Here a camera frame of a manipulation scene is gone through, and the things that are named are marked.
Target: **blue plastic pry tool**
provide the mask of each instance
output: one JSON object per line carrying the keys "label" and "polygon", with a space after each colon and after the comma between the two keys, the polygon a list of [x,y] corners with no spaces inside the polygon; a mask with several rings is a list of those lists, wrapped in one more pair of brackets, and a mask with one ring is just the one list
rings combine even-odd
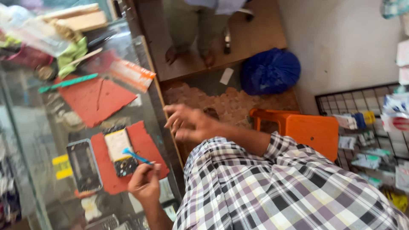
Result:
{"label": "blue plastic pry tool", "polygon": [[122,150],[122,154],[128,154],[131,155],[133,158],[136,158],[137,160],[142,161],[143,163],[149,164],[149,165],[153,165],[149,160],[138,156],[137,154],[135,154],[134,152],[131,152],[131,150],[129,150],[129,148],[125,148],[124,150]]}
{"label": "blue plastic pry tool", "polygon": [[62,81],[62,82],[60,82],[58,84],[55,84],[55,85],[52,85],[52,86],[40,87],[38,89],[38,92],[39,93],[44,93],[44,92],[47,92],[49,90],[56,89],[58,87],[62,88],[62,87],[72,86],[74,84],[77,84],[77,83],[80,83],[80,82],[83,82],[83,81],[91,80],[93,78],[96,78],[97,76],[98,76],[98,74],[90,74],[90,75],[86,75],[86,76],[82,76],[82,77],[77,77],[77,78],[74,78],[74,79],[71,79],[71,80]]}

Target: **smartphone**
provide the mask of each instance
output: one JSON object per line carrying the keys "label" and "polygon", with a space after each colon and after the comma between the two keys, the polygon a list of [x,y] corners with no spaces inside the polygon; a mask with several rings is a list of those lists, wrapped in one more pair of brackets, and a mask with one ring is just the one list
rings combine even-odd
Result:
{"label": "smartphone", "polygon": [[122,153],[125,148],[133,150],[128,132],[126,131],[126,125],[116,125],[109,129],[104,129],[102,134],[104,135],[108,153],[114,163],[117,176],[123,177],[135,172],[138,161],[132,156]]}
{"label": "smartphone", "polygon": [[66,150],[78,192],[100,190],[102,188],[102,181],[90,139],[69,143]]}

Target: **man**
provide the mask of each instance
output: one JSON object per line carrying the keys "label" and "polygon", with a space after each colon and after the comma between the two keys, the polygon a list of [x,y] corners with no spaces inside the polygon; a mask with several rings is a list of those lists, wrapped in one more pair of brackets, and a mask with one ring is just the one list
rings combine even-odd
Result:
{"label": "man", "polygon": [[214,65],[213,39],[222,33],[230,16],[245,0],[163,0],[165,19],[173,46],[165,54],[170,65],[188,52],[198,34],[198,51],[206,67]]}
{"label": "man", "polygon": [[[152,230],[409,226],[376,188],[291,137],[219,123],[184,105],[164,110],[173,113],[165,127],[177,140],[201,144],[186,161],[186,194],[174,223],[159,203],[160,165],[140,165],[132,176],[129,192],[141,202]],[[188,123],[196,129],[186,129]]]}

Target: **white wall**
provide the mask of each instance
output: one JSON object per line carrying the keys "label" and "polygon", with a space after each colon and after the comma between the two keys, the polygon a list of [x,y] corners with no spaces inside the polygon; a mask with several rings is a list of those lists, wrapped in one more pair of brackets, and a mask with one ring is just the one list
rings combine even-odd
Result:
{"label": "white wall", "polygon": [[314,96],[398,80],[399,18],[381,0],[279,0],[288,48],[301,62],[301,111],[318,114]]}

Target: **hand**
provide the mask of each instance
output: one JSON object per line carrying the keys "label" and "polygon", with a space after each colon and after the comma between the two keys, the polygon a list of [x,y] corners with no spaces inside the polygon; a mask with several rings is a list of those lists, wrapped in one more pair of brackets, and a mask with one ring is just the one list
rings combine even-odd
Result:
{"label": "hand", "polygon": [[[153,175],[149,180],[148,173],[150,171],[153,171]],[[160,164],[141,164],[136,168],[128,183],[128,191],[141,202],[143,207],[159,203],[159,172]]]}
{"label": "hand", "polygon": [[[208,116],[199,109],[192,109],[186,105],[165,106],[164,111],[173,113],[165,128],[171,129],[177,140],[201,143],[203,140],[219,135],[222,123]],[[193,124],[196,129],[187,129],[188,124]]]}

